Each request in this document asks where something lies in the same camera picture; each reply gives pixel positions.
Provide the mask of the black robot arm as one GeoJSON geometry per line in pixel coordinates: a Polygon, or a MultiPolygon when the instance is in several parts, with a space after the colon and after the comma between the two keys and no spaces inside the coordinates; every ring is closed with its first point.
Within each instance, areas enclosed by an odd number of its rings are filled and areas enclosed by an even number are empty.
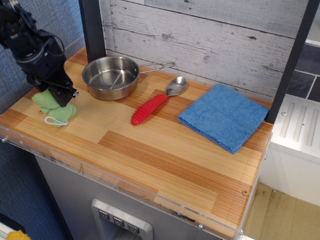
{"type": "Polygon", "coordinates": [[[9,49],[26,80],[40,92],[48,90],[65,107],[79,95],[65,72],[65,47],[54,34],[37,29],[36,20],[17,0],[0,2],[0,44],[9,49]]]}

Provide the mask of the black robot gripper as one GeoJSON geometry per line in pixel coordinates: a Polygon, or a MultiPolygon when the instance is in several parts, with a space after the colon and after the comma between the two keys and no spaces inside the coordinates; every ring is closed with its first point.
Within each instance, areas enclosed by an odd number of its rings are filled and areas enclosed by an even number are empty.
{"type": "Polygon", "coordinates": [[[31,37],[31,42],[23,43],[24,52],[15,53],[14,59],[27,76],[27,82],[41,93],[49,90],[62,107],[66,107],[79,92],[65,72],[65,47],[56,35],[39,30],[31,37]]]}

